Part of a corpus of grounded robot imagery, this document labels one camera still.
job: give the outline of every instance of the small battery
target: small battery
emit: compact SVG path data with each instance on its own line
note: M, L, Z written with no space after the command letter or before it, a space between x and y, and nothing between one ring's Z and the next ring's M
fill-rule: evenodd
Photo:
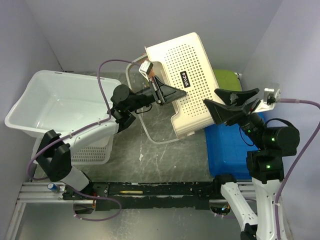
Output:
M48 184L47 188L54 193L59 193L61 191L60 187L52 182Z

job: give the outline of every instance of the green object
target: green object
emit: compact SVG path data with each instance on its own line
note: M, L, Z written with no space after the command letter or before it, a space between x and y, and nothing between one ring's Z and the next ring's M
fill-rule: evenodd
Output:
M240 81L233 71L213 69L213 73L220 89L242 91Z

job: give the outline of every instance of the cable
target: cable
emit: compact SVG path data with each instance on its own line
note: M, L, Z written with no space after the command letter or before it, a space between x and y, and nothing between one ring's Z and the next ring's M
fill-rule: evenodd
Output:
M101 67L106 64L106 63L109 63L109 62L123 62L123 63L130 63L130 64L133 64L133 65L138 65L138 63L136 62L132 62L132 61L127 61L127 60L122 60L122 59L110 59L110 60L107 60L107 61L104 61L103 63L101 63L101 65L99 66L98 70L97 70L97 73L96 73L96 77L97 77L97 81L98 81L98 85L99 85L99 88L100 88L100 91L101 91L101 94L102 94L102 97L103 97L103 100L105 102L105 105L106 105L106 108L108 110L108 117L99 121L99 122L93 122L93 123L90 123L74 132L72 132L70 135L73 137L93 126L96 126L96 125L99 125L99 124L102 124L102 123L105 123L107 121L109 121L112 117L111 115L111 109L110 109L110 106L109 106L109 103L108 103L108 100L107 100L107 97L106 97L106 94L104 92L104 89L102 87L102 84L101 84L101 79L100 79L100 70L101 70ZM37 180L37 181L40 181L40 180L45 180L45 179L48 179L48 177L40 177L40 178L36 178L36 177L33 177L30 173L30 170L31 170L31 166L33 164L33 162L40 156L42 155L46 150L48 150L49 148L51 148L52 146L54 146L55 144L63 141L63 140L66 140L68 138L70 138L70 135L66 135L66 136L63 136L53 142L51 142L50 144L48 144L47 146L45 146L44 148L42 148L39 152L36 153L36 155L34 155L34 157L29 161L27 167L26 167L26 174L32 179L32 180Z
M73 216L77 219L80 219L80 220L85 220L85 221L90 221L90 222L102 222L102 221L106 221L106 220L110 220L110 219L113 219L115 218L116 216L118 216L122 210L122 204L121 202L119 202L117 199L114 199L114 198L110 198L110 197L106 197L106 196L91 196L91 195L87 195L87 194L84 194L80 191L77 191L75 190L73 187L71 187L71 189L81 195L81 196L84 196L85 198L90 198L90 199L97 199L97 200L108 200L108 201L112 201L112 202L115 202L116 204L119 205L119 210L112 216L109 216L109 217L106 217L106 218L102 218L102 219L91 219L91 218L86 218L86 217L80 217L78 214L76 214L76 209L75 209L75 205L73 205Z
M280 103L289 103L289 104L310 104L310 105L316 106L320 109L320 104L317 102L314 102L314 101L299 100L299 99L294 99L294 98L281 98L279 102ZM278 240L281 240L280 223L279 223L279 207L278 207L280 195L281 195L291 173L293 172L295 166L297 165L298 161L301 159L302 155L305 153L305 151L307 150L307 148L309 147L311 142L314 140L314 138L318 134L319 130L320 130L320 122L318 123L316 129L314 130L314 132L311 135L311 137L309 138L309 140L306 142L306 144L303 146L302 150L299 152L298 156L295 158L293 164L289 168L288 173L286 174L283 182L280 185L279 191L277 192L277 194L275 196L274 213L275 213L276 236L277 236Z
M145 59L145 58L147 58L147 55L146 55L146 54L144 54L144 55L142 55L141 57L138 57L137 59L133 60L133 62L137 63L137 62L139 62L139 61L141 61L141 60L143 60L143 59ZM132 67L133 67L133 63L129 63L129 65L128 65L128 66L126 67L126 69L125 69L126 81L127 81L127 83L128 83L128 87L129 87L129 88L132 88L132 87L131 87L131 81L130 81L130 75L129 75L130 69L131 69ZM170 143L174 143L174 142L176 142L176 141L179 141L178 138L171 139L171 140L167 140L167 141L155 141L155 140L153 140L153 139L151 138L151 136L149 135L149 132L148 132L148 130L147 130L147 128L146 128L146 125L145 125L145 123L144 123L144 120L143 120L141 114L138 115L138 118L139 118L139 120L140 120L140 122L141 122L141 125L142 125L142 127L143 127L143 130L144 130L146 136L148 137L148 139L149 139L152 143L154 143L154 144L170 144Z
M254 144L249 144L246 142L246 140L242 137L242 132L241 132L241 127L239 126L239 133L240 133L240 137L242 138L242 140L244 141L245 144L247 144L249 147L252 147Z
M137 111L137 110L135 110L135 111L134 111L134 113L135 113L135 114L137 114L137 115L138 115L138 114L144 114L144 113L147 113L147 112L149 112L149 111L152 109L152 106L153 106L153 105L152 105L152 104L150 104L149 106L150 106L150 107L149 107L149 109L148 109L148 110L145 110L145 111Z

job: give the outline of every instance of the blue plastic box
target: blue plastic box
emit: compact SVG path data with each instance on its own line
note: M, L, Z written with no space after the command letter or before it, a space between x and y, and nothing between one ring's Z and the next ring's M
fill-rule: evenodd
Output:
M245 144L239 133L239 125L213 124L204 131L211 175L233 174L236 179L251 179L246 163L247 151L258 149ZM241 133L243 139L252 144L242 130Z

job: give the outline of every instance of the pencil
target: pencil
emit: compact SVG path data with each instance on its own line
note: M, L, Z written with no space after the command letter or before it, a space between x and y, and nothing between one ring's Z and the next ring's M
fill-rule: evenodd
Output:
M144 191L131 191L131 190L128 190L128 191L120 191L121 194L143 194Z

